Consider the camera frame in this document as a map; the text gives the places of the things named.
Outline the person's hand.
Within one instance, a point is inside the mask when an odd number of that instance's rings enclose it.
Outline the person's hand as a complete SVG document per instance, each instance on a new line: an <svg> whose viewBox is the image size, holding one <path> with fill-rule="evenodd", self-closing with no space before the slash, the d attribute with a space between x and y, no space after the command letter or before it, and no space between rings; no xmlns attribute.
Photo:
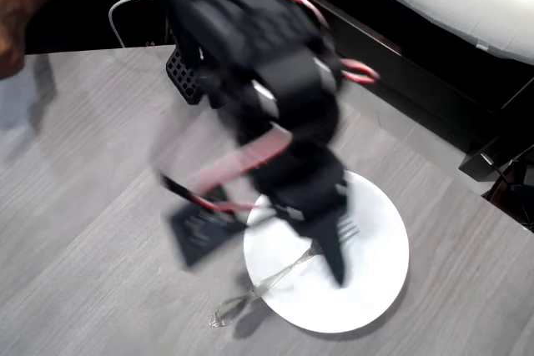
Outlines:
<svg viewBox="0 0 534 356"><path fill-rule="evenodd" d="M39 0L1 0L1 79L23 68L26 28L39 7Z"/></svg>

